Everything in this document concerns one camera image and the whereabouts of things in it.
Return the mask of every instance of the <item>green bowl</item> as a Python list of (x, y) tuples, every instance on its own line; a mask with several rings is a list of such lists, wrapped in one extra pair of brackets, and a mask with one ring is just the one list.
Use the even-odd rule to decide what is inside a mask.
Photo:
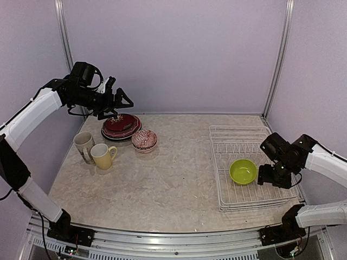
[(257, 175), (256, 165), (247, 159), (239, 159), (230, 166), (230, 177), (240, 185), (250, 184)]

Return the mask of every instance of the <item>purple backdrop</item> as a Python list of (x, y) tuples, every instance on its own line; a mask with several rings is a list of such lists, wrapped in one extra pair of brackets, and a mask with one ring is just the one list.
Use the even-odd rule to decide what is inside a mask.
[[(6, 122), (38, 88), (68, 71), (53, 1), (0, 2), (0, 122)], [(44, 121), (19, 150), (33, 178), (46, 191), (82, 120), (65, 109)], [(10, 189), (0, 178), (0, 197)], [(31, 212), (14, 194), (0, 203), (0, 259), (15, 259)]]
[[(347, 2), (296, 1), (288, 49), (269, 122), (290, 142), (306, 133), (347, 157)], [(347, 198), (347, 189), (304, 172), (309, 203)], [(329, 228), (337, 259), (347, 259), (347, 226)]]
[(261, 113), (286, 1), (64, 1), (75, 60), (98, 66), (128, 112)]

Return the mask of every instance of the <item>white mug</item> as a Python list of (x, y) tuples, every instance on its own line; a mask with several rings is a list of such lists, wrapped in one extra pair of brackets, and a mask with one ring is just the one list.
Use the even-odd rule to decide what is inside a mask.
[(80, 152), (83, 160), (88, 164), (94, 164), (91, 149), (95, 145), (93, 136), (90, 132), (81, 132), (74, 138), (74, 144)]
[(91, 155), (96, 165), (102, 169), (107, 170), (111, 168), (112, 161), (117, 155), (117, 148), (111, 146), (110, 148), (105, 144), (97, 144), (91, 149)]

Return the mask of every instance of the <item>wire dish rack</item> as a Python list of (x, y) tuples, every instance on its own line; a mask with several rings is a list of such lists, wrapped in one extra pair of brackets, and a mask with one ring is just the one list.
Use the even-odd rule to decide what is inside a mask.
[(241, 186), (230, 177), (230, 166), (237, 159), (249, 159), (257, 167), (272, 163), (260, 149), (269, 134), (271, 131), (265, 126), (210, 126), (220, 211), (276, 207), (298, 196), (297, 187), (287, 190), (269, 183), (261, 186), (257, 184), (258, 177)]

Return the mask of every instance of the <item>bowl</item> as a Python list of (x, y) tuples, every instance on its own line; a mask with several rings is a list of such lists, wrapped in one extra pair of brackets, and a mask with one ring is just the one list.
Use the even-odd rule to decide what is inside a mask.
[(133, 147), (134, 147), (134, 149), (135, 149), (136, 151), (138, 151), (139, 153), (150, 153), (150, 152), (152, 152), (152, 150), (156, 147), (156, 145), (157, 145), (157, 143), (155, 143), (152, 147), (147, 148), (147, 149), (138, 149), (138, 148), (136, 148), (135, 146), (133, 146)]
[(230, 177), (240, 185), (250, 184), (257, 176), (254, 162), (247, 159), (239, 159), (230, 166)]
[(149, 152), (154, 149), (157, 144), (158, 137), (151, 130), (137, 131), (131, 138), (132, 145), (138, 152)]

